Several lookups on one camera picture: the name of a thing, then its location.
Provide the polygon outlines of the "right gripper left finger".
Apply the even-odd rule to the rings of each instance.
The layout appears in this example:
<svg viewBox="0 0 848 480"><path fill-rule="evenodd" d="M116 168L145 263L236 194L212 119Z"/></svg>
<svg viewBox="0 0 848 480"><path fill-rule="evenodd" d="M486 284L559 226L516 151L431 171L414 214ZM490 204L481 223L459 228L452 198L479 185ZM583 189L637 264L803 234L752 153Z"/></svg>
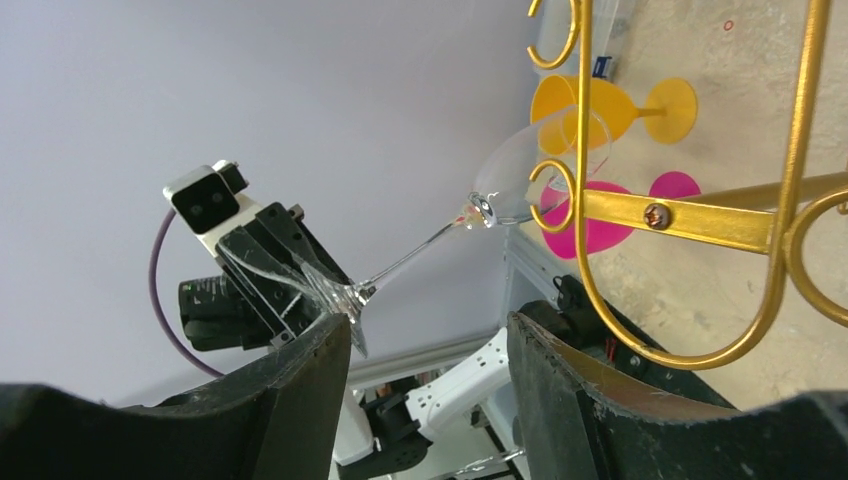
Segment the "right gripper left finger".
<svg viewBox="0 0 848 480"><path fill-rule="evenodd" d="M346 317L153 407L1 388L5 479L325 479L351 354Z"/></svg>

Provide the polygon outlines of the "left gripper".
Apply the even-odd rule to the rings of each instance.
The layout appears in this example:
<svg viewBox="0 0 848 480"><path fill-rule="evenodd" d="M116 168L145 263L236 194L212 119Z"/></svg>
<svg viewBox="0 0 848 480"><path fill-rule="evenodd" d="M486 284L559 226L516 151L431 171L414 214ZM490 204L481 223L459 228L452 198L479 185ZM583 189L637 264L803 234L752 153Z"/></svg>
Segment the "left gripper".
<svg viewBox="0 0 848 480"><path fill-rule="evenodd" d="M250 341L282 347L322 316L303 262L340 283L352 280L306 227L299 206L275 202L239 218L218 241L219 264L267 330Z"/></svg>

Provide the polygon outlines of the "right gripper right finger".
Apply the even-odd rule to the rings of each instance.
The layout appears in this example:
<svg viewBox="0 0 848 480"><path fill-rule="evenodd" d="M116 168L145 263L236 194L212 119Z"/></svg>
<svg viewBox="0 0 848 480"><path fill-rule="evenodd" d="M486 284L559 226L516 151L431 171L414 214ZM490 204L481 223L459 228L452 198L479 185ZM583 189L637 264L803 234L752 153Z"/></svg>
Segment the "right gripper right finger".
<svg viewBox="0 0 848 480"><path fill-rule="evenodd" d="M535 479L843 479L847 395L739 411L638 381L514 313L508 357Z"/></svg>

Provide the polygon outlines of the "pink wine glass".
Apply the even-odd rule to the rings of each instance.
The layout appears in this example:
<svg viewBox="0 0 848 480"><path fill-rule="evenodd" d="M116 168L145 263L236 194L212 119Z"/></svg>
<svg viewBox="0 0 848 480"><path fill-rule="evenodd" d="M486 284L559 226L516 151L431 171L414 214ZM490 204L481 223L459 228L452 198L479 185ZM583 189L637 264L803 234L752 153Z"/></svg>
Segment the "pink wine glass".
<svg viewBox="0 0 848 480"><path fill-rule="evenodd" d="M553 187L548 186L543 189L541 202L544 206L550 206L555 201L563 199L564 191L561 191L559 187L566 188L566 185L557 180ZM618 184L601 180L589 181L587 187L593 190L630 193L629 190ZM701 188L695 179L681 171L668 171L661 174L653 181L648 191L650 196L670 199L694 196L700 193ZM561 223L569 208L569 201L565 200L553 210L547 211L543 218L549 224ZM587 252L589 254L611 249L633 233L632 228L594 219L586 221L586 228ZM542 231L542 237L547 247L556 256L562 259L574 259L576 257L575 235L572 226L561 233Z"/></svg>

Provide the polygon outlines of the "clear wine glass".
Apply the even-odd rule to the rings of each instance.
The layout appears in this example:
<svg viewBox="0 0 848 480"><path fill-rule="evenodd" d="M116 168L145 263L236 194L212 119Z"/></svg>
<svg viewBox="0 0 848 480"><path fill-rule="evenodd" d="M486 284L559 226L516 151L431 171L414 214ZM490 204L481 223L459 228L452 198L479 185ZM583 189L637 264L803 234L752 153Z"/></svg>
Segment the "clear wine glass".
<svg viewBox="0 0 848 480"><path fill-rule="evenodd" d="M574 188L566 169L576 167L577 109L561 107L501 144L484 162L457 216L430 238L367 280L344 280L310 249L288 248L290 261L271 261L246 244L244 228L216 246L226 260L262 278L291 287L321 313L343 314L352 344L361 356L369 349L361 325L371 298L433 247L471 230L513 227L562 206Z"/></svg>

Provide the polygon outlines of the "orange wine glass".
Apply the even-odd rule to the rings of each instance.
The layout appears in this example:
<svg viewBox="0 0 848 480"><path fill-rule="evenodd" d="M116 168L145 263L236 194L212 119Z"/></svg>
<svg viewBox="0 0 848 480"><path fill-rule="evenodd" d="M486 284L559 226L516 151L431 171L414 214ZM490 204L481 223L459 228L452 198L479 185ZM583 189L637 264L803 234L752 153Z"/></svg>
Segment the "orange wine glass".
<svg viewBox="0 0 848 480"><path fill-rule="evenodd" d="M551 156L577 146L579 78L550 75L538 84L529 120L538 124L540 149ZM692 85L682 78L656 84L643 105L638 106L625 90L607 80L590 81L588 148L607 146L623 136L638 120L649 137L660 144L684 139L696 123L698 99Z"/></svg>

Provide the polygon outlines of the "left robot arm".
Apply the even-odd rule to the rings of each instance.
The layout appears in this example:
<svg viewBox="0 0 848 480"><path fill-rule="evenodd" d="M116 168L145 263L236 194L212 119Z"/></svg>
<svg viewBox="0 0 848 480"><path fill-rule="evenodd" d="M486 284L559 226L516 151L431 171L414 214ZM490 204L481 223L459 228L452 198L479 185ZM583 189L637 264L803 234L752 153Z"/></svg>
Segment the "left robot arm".
<svg viewBox="0 0 848 480"><path fill-rule="evenodd" d="M417 247L373 278L354 282L303 225L279 204L195 207L188 225L222 274L180 285L183 330L199 351L290 345L325 315L351 323L366 351L366 304L424 254ZM507 332L500 329L447 373L405 393L359 404L342 401L333 457L344 479L368 479L419 463L444 428L509 380Z"/></svg>

